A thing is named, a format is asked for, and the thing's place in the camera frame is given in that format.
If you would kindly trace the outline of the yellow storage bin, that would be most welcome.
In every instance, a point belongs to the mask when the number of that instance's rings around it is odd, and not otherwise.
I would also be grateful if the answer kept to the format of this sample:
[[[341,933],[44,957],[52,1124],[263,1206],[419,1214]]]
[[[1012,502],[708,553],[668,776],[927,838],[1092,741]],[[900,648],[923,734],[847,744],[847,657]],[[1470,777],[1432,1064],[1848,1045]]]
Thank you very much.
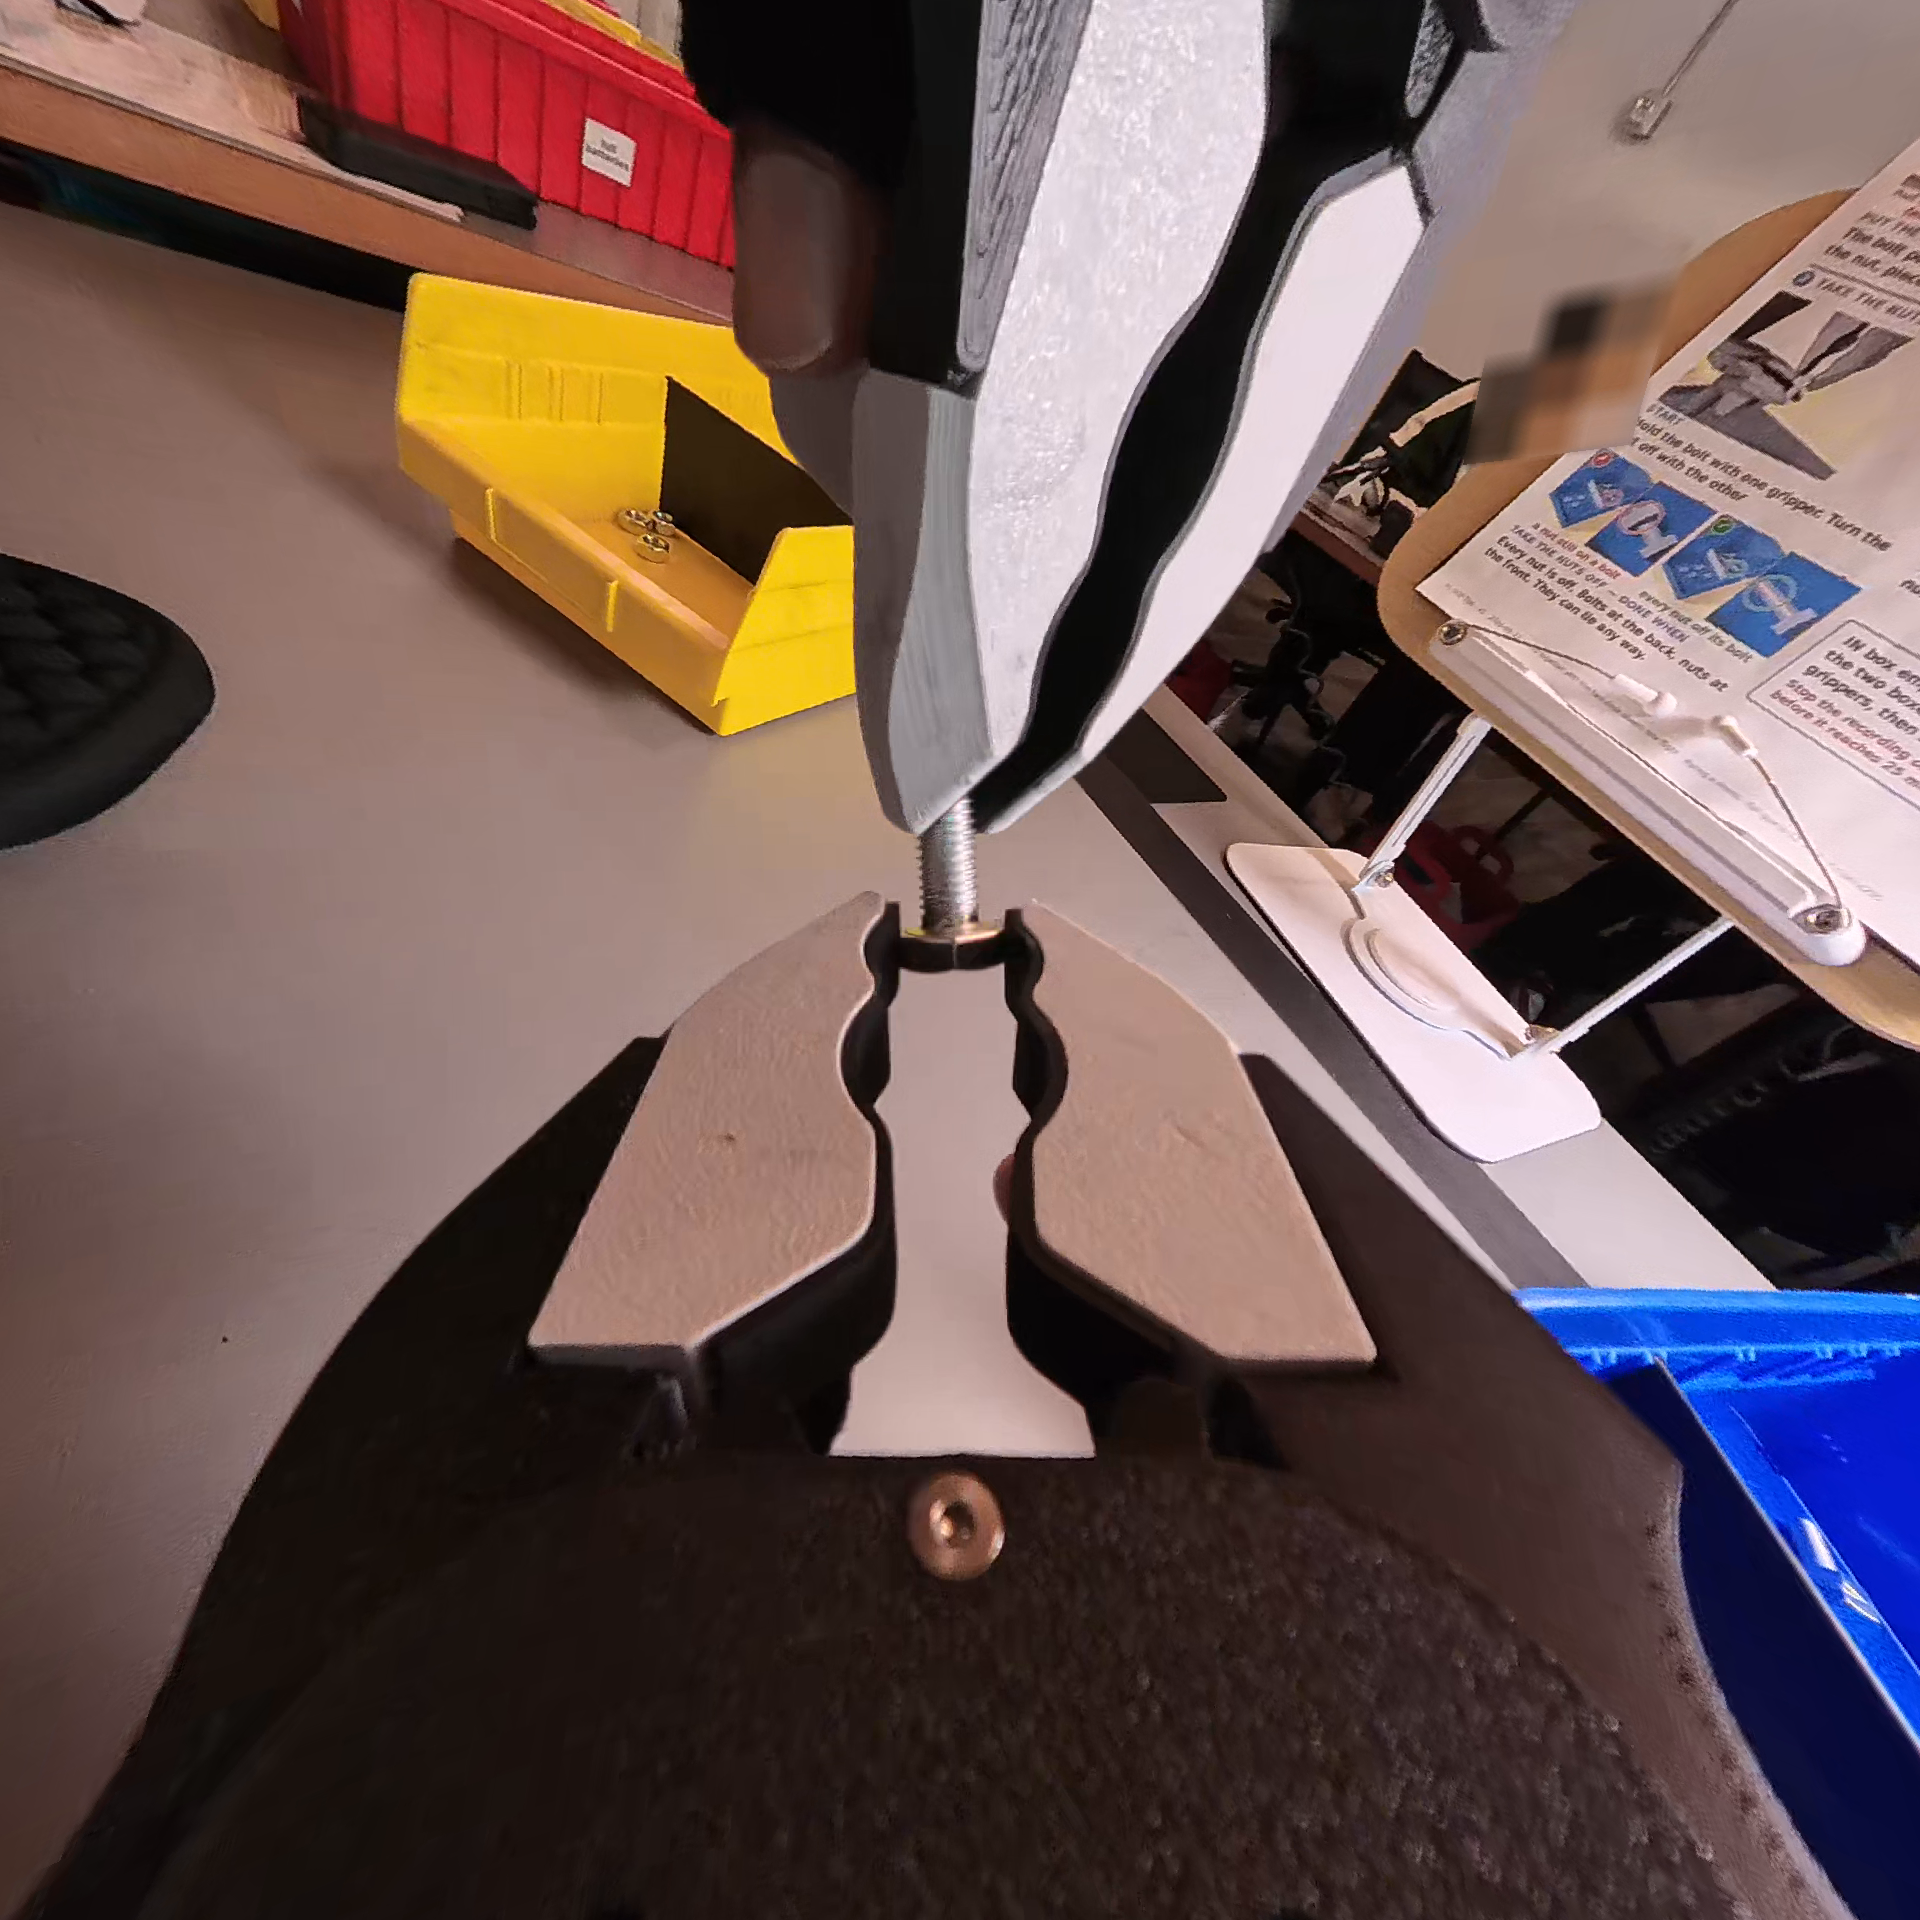
[[[642,566],[612,528],[622,507],[660,510],[668,379],[792,457],[727,327],[417,275],[400,464],[460,541],[708,733],[847,699],[850,528],[781,534],[757,583],[684,532],[669,566]]]

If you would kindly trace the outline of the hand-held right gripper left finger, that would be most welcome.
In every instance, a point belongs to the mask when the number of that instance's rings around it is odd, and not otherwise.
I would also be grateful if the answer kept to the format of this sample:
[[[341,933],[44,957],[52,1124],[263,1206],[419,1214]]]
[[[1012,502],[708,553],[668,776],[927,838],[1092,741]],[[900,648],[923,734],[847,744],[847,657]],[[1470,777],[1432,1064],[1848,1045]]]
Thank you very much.
[[[672,1025],[541,1303],[537,1362],[668,1376],[696,1417],[846,1420],[897,1297],[897,935],[857,895]]]

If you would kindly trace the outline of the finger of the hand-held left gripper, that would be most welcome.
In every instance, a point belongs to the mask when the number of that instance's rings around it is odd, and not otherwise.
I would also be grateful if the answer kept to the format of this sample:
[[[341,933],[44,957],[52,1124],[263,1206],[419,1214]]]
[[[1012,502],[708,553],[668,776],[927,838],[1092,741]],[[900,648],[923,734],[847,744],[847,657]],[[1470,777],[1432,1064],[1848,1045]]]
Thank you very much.
[[[1425,208],[1405,156],[1309,182],[1267,160],[1200,305],[1126,420],[1092,557],[1047,630],[1032,719],[976,792],[1001,829],[1096,756],[1259,557],[1348,413]]]
[[[927,833],[1040,744],[1121,444],[1262,169],[1263,4],[905,4],[908,151],[853,374],[776,420],[853,525],[880,804]]]

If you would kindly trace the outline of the red bag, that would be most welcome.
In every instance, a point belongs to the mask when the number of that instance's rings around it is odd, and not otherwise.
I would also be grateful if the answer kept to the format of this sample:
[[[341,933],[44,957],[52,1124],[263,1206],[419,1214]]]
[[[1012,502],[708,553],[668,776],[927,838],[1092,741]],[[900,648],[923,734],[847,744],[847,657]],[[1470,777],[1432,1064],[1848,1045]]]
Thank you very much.
[[[1475,954],[1524,911],[1516,864],[1498,834],[1423,822],[1394,869],[1398,888],[1464,954]]]

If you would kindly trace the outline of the white stand base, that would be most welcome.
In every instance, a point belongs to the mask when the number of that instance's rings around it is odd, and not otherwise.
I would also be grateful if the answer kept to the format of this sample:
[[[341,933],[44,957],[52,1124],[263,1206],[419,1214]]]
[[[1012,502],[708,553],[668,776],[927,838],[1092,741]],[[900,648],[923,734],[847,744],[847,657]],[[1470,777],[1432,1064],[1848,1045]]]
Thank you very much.
[[[1236,842],[1227,869],[1398,1095],[1451,1147],[1502,1165],[1601,1126],[1597,1096],[1475,961],[1369,863]]]

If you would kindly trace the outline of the blue storage bin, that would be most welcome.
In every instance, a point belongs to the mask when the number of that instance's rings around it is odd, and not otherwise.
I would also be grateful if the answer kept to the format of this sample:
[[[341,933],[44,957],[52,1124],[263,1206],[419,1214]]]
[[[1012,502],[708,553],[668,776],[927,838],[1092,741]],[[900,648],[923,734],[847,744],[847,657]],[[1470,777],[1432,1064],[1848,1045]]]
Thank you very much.
[[[1694,1621],[1813,1859],[1856,1918],[1914,1918],[1917,1297],[1521,1303],[1682,1465]]]

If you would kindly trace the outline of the silver hex bolt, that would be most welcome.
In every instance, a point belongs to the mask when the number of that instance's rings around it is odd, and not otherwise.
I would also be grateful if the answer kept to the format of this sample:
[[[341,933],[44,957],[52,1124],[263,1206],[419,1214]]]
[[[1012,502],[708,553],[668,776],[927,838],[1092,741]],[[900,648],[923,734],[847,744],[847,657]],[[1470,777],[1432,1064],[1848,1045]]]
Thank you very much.
[[[1001,961],[1005,930],[981,915],[973,796],[919,838],[920,925],[897,944],[903,973],[981,973]]]

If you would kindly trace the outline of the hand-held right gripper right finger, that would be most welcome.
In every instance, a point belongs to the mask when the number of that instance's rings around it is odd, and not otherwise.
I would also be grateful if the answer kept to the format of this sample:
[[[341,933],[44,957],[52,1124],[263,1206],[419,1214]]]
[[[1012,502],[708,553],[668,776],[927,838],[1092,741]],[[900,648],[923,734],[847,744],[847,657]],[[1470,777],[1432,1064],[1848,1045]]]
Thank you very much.
[[[1236,1045],[1054,907],[1011,913],[1005,983],[1032,1181],[1008,1327],[1092,1436],[1208,1443],[1250,1385],[1375,1370]]]

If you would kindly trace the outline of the black flat box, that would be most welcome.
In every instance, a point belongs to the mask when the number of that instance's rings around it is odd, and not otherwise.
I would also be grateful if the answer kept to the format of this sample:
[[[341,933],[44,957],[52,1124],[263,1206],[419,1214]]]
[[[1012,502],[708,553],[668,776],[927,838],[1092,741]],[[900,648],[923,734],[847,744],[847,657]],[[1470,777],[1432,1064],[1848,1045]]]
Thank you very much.
[[[311,93],[298,96],[298,121],[305,147],[353,178],[523,233],[537,231],[537,191],[500,162],[378,124]]]

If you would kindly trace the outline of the person's left hand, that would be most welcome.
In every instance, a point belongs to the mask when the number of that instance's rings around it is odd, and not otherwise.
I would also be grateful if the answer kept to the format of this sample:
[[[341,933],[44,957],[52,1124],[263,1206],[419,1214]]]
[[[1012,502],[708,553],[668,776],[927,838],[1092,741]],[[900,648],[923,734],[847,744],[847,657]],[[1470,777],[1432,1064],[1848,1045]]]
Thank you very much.
[[[841,156],[766,120],[731,132],[731,333],[766,375],[864,363],[882,208]]]

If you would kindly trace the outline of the red storage tub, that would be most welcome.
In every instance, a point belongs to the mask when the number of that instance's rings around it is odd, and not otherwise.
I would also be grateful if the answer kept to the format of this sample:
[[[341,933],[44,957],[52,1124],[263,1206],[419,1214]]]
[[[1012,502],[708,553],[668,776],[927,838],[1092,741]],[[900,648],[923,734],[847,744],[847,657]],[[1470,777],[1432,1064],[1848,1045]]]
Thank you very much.
[[[332,105],[500,162],[542,204],[729,270],[731,135],[595,52],[542,4],[279,4],[301,77]]]

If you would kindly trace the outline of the black bin divider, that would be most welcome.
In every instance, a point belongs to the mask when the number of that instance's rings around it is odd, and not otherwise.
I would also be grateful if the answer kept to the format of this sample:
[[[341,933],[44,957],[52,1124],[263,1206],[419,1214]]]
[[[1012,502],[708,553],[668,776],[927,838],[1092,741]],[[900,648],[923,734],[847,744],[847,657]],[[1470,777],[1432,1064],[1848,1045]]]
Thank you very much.
[[[850,525],[806,467],[679,379],[668,379],[660,510],[745,583],[781,534]]]

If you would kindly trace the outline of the beige panel stand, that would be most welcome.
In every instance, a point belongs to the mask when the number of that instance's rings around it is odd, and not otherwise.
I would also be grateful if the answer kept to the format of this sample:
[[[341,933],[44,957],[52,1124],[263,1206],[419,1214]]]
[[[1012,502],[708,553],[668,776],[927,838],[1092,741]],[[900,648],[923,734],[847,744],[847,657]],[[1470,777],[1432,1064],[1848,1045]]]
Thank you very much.
[[[1703,325],[1733,302],[1755,278],[1778,268],[1815,228],[1834,216],[1849,198],[1834,189],[1775,208],[1697,255],[1671,282],[1667,312],[1653,345],[1659,356],[1671,356]],[[1454,560],[1464,545],[1475,545],[1482,528],[1498,520],[1548,467],[1552,455],[1535,451],[1502,463],[1462,467],[1454,489],[1423,517],[1394,549],[1379,576],[1379,622],[1394,647],[1429,674],[1451,696],[1462,699],[1475,719],[1527,756],[1543,776],[1560,783],[1606,829],[1628,840],[1653,858],[1670,877],[1697,899],[1730,922],[1771,961],[1801,980],[1841,1019],[1907,1050],[1917,1049],[1917,964],[1872,941],[1849,968],[1818,968],[1788,945],[1783,933],[1761,922],[1755,911],[1716,884],[1687,863],[1682,849],[1670,845],[1659,833],[1628,814],[1614,796],[1598,788],[1579,767],[1559,755],[1521,714],[1485,707],[1464,675],[1441,660],[1436,633],[1441,610],[1423,594],[1425,579]]]

